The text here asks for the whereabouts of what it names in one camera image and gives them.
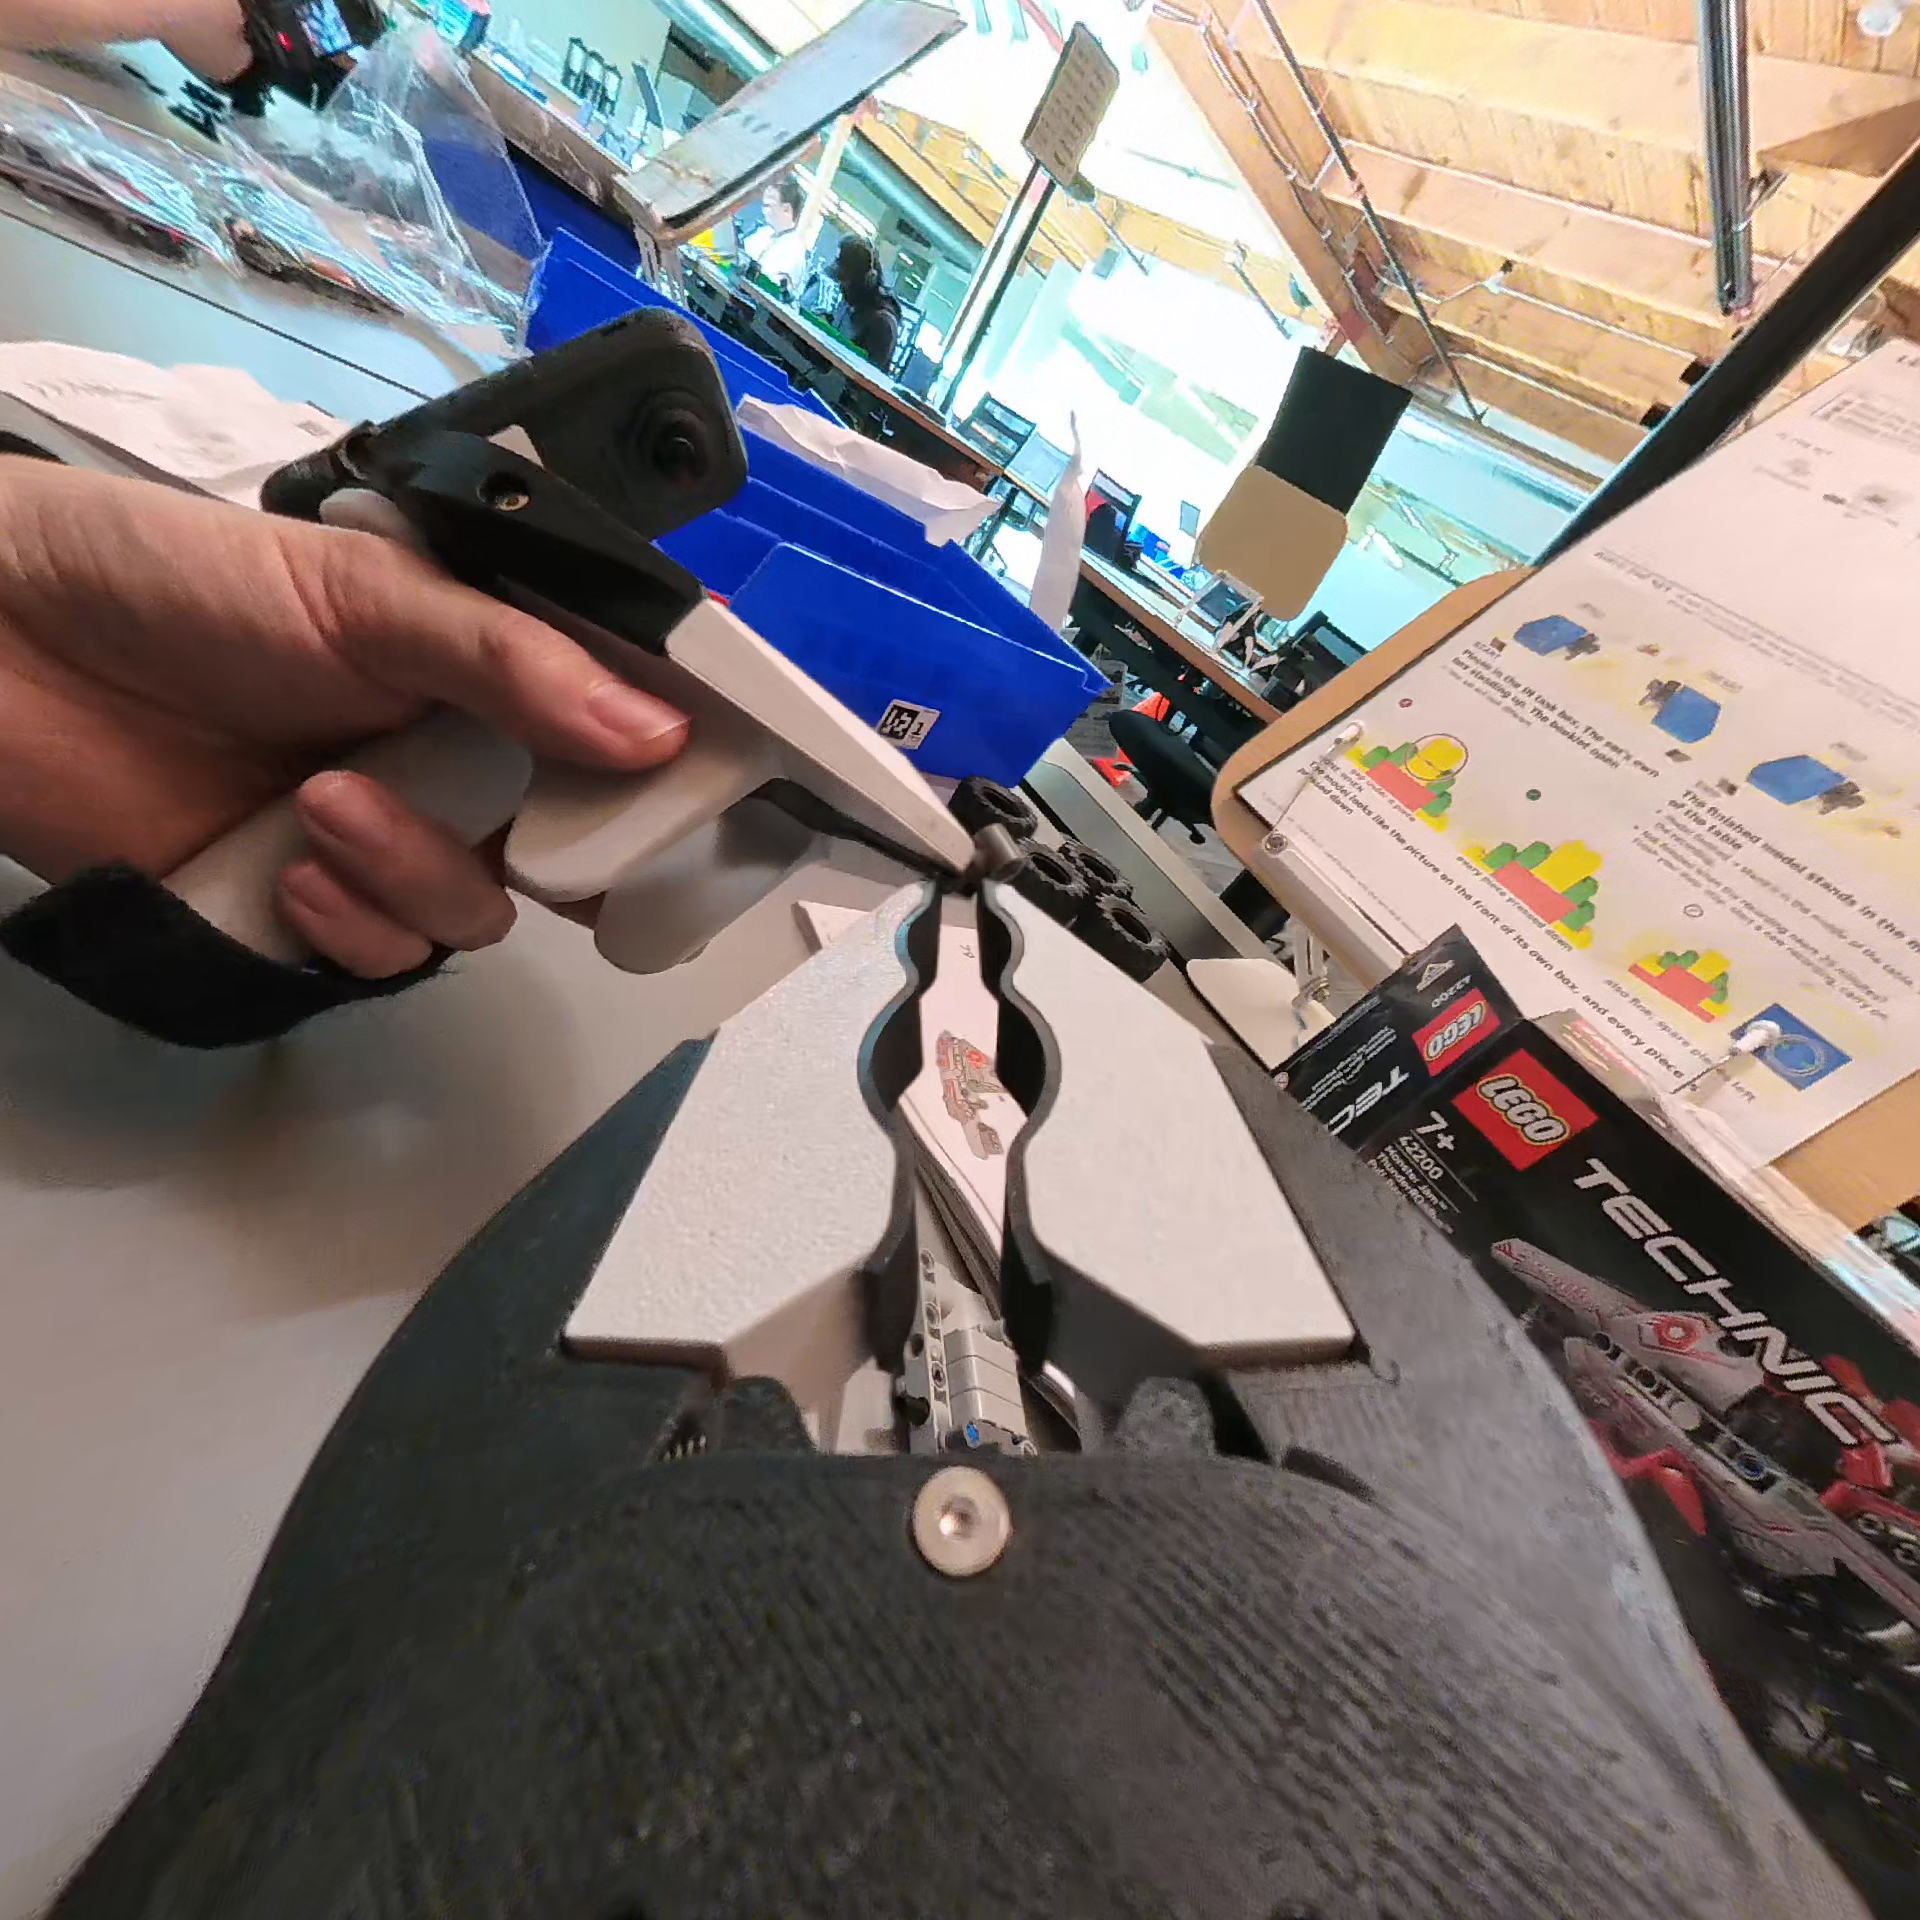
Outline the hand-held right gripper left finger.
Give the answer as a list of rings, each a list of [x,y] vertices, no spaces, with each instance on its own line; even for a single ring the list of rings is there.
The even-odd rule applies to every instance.
[[[899,1101],[922,1073],[941,898],[908,885],[708,1042],[567,1328],[712,1381],[895,1368],[920,1307]]]

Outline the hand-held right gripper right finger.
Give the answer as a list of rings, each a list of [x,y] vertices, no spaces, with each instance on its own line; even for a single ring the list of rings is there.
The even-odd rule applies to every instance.
[[[1149,1378],[1339,1365],[1360,1332],[1229,1062],[1024,898],[976,898],[1007,1149],[1000,1313],[1024,1373],[1113,1420]]]

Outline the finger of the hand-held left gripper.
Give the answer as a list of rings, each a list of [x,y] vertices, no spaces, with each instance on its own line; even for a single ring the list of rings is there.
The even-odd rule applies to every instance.
[[[819,858],[824,830],[778,794],[812,800],[829,778],[776,736],[690,736],[643,776],[546,764],[508,832],[508,878],[541,905],[592,907],[612,968],[664,974]]]
[[[701,601],[664,637],[664,658],[747,725],[751,745],[772,755],[776,780],[920,872],[967,875],[975,836],[920,765],[732,611]]]

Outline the another person's forearm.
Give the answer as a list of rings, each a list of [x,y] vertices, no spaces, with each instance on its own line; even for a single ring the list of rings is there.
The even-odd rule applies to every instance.
[[[242,3],[3,3],[3,44],[21,53],[87,53],[156,41],[201,81],[241,77],[251,59]]]

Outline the grey desk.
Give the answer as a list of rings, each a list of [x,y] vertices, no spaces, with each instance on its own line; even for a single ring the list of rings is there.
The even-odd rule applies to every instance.
[[[532,932],[284,1048],[4,962],[4,1915],[1267,1915],[1146,1578],[1155,1410],[981,1606],[769,1388],[560,1354],[679,1091],[810,957],[808,854],[666,990]]]

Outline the person's left hand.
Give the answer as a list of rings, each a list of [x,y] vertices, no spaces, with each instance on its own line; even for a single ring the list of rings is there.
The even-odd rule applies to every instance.
[[[346,770],[452,709],[644,776],[689,720],[539,620],[376,534],[135,478],[3,461],[3,852],[36,881],[167,875],[293,798],[284,924],[387,980],[515,926],[492,854]]]

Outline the blue bin with label sticker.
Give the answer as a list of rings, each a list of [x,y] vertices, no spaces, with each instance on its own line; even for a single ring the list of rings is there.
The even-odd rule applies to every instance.
[[[1019,785],[1105,686],[1067,644],[1029,644],[796,544],[728,603],[927,778]]]

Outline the toy brick instruction booklet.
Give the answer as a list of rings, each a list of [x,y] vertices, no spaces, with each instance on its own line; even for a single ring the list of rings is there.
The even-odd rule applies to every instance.
[[[967,1282],[1000,1293],[1007,1166],[1024,1110],[996,1073],[1000,1004],[972,920],[946,920],[939,968],[920,1000],[922,1070],[900,1097],[920,1184]]]

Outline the crumpled white paper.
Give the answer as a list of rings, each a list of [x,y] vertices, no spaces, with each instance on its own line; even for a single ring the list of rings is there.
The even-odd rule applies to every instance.
[[[746,396],[737,402],[737,421],[744,433],[755,433],[903,513],[932,544],[965,544],[1000,510],[994,497],[941,476],[896,448],[865,440],[853,428],[802,404]]]

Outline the grey toy brick assembly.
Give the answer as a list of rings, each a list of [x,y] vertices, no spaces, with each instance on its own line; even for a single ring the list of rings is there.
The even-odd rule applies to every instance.
[[[920,1305],[895,1378],[895,1409],[917,1457],[1035,1454],[1001,1320],[931,1251],[920,1256]]]

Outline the black office chair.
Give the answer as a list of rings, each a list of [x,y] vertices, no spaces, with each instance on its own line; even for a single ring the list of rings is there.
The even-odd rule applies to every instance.
[[[1177,822],[1200,845],[1211,828],[1216,768],[1183,732],[1146,710],[1116,710],[1109,734],[1144,789],[1137,817],[1149,828]]]

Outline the clear plastic bags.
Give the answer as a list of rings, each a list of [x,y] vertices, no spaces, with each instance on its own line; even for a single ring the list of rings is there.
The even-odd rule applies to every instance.
[[[273,94],[241,115],[156,41],[4,46],[4,192],[132,257],[516,357],[545,241],[509,142],[465,58],[383,6],[319,113]]]

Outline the grey metal panel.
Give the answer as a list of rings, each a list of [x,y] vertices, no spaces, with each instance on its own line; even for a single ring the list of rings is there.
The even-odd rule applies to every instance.
[[[858,5],[619,176],[617,208],[639,241],[664,249],[683,244],[755,200],[833,121],[960,30],[965,21],[946,5]]]

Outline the white paper sheet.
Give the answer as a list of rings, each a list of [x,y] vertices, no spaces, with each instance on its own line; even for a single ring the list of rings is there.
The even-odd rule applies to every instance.
[[[71,342],[4,342],[3,396],[145,474],[245,508],[276,469],[347,429],[237,368],[160,368]]]

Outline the black toy set box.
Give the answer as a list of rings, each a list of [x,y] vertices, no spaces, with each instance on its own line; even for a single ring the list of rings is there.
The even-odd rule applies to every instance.
[[[1275,1076],[1517,1316],[1748,1741],[1871,1912],[1917,1915],[1913,1286],[1778,1233],[1457,928]]]

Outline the black wristwatch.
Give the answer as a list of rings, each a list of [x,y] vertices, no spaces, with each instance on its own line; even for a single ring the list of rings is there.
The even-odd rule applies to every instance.
[[[273,94],[323,109],[391,28],[380,3],[242,3],[241,9],[250,62],[221,91],[250,116],[260,116]]]

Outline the black and tan panel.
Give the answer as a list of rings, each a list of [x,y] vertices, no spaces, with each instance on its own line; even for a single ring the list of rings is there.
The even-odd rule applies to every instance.
[[[1317,348],[1292,362],[1256,454],[1202,523],[1193,556],[1263,613],[1306,613],[1337,562],[1351,510],[1411,390]]]

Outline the light panel on stand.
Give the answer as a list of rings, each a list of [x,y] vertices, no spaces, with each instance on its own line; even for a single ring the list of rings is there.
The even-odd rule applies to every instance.
[[[1121,72],[1083,22],[1073,25],[1047,85],[1023,130],[1027,173],[1007,203],[946,332],[928,402],[946,416],[1013,291],[1043,220],[1083,173],[1093,139],[1113,108]]]

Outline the black slanted pole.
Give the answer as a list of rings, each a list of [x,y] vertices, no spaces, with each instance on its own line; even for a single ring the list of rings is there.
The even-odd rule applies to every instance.
[[[1693,467],[1891,275],[1917,237],[1917,149],[1707,365],[1687,396],[1537,556],[1546,568]]]

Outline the metal ceiling pole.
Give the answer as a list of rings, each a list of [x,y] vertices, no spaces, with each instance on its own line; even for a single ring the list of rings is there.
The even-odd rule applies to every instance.
[[[1741,321],[1755,298],[1755,206],[1747,3],[1693,3],[1704,180],[1711,201],[1714,298]]]

